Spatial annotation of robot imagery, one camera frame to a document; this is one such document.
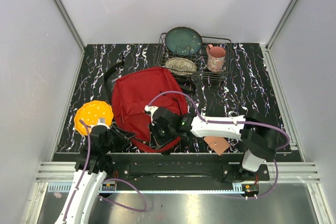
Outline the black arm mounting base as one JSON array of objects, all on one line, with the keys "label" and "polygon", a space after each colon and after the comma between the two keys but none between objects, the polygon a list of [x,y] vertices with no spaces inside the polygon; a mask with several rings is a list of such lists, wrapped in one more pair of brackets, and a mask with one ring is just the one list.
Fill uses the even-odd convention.
[{"label": "black arm mounting base", "polygon": [[140,154],[113,153],[90,158],[89,171],[132,179],[141,176],[205,176],[225,182],[269,181],[267,165],[255,172],[242,168],[243,154]]}]

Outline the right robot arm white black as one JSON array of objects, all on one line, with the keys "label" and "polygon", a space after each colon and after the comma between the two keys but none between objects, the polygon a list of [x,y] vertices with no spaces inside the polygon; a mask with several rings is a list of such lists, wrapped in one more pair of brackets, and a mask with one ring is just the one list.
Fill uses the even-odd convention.
[{"label": "right robot arm white black", "polygon": [[262,163],[275,159],[279,132],[252,116],[207,117],[201,119],[192,114],[178,115],[167,108],[147,105],[150,116],[150,146],[160,150],[174,139],[191,136],[203,138],[218,155],[225,151],[226,140],[241,141],[246,151],[238,168],[224,175],[225,181],[243,182],[254,179]]}]

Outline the red backpack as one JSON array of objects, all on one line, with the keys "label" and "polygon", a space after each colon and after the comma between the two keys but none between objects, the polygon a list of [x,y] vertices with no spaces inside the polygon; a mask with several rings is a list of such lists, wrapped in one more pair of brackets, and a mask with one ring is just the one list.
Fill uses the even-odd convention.
[{"label": "red backpack", "polygon": [[170,150],[181,138],[160,136],[159,140],[163,140],[163,143],[156,144],[154,131],[149,128],[151,118],[146,114],[145,107],[163,107],[178,116],[185,115],[188,106],[183,94],[195,93],[194,82],[187,77],[175,79],[166,68],[152,67],[122,76],[112,85],[109,79],[123,66],[124,61],[121,61],[103,75],[103,85],[117,126],[134,133],[131,142],[141,151],[164,153]]}]

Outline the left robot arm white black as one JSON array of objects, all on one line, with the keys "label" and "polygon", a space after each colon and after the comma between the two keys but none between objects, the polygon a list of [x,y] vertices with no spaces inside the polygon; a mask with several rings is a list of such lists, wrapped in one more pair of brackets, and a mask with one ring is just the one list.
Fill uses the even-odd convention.
[{"label": "left robot arm white black", "polygon": [[87,134],[87,149],[76,161],[68,197],[55,223],[88,223],[103,181],[113,175],[112,158],[107,153],[135,136],[104,123],[92,126],[83,120],[80,123]]}]

